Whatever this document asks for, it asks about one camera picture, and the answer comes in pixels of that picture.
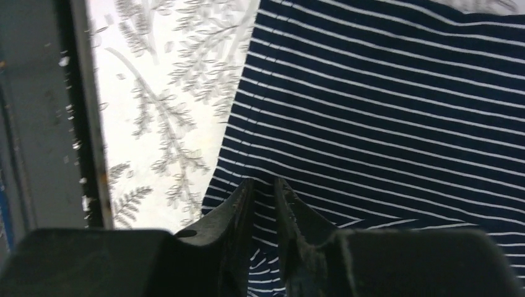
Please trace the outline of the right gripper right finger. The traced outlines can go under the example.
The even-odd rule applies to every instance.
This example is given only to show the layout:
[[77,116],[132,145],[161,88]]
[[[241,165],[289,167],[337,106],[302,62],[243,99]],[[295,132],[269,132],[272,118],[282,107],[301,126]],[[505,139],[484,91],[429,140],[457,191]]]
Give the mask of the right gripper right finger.
[[287,296],[336,296],[326,245],[339,230],[299,198],[284,178],[274,181],[278,255]]

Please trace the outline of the navy striped underwear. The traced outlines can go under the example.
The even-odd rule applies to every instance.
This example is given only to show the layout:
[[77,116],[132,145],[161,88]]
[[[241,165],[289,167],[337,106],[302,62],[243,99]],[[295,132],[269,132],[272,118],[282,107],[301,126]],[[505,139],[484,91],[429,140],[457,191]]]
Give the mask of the navy striped underwear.
[[524,16],[261,1],[209,213],[254,180],[249,296],[284,296],[273,182],[339,227],[480,228],[524,283]]

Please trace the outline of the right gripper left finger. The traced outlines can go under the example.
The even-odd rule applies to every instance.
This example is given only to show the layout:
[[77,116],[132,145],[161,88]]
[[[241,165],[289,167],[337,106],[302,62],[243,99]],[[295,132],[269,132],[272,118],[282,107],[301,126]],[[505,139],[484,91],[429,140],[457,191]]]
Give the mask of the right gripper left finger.
[[246,296],[251,263],[254,181],[174,237],[177,296]]

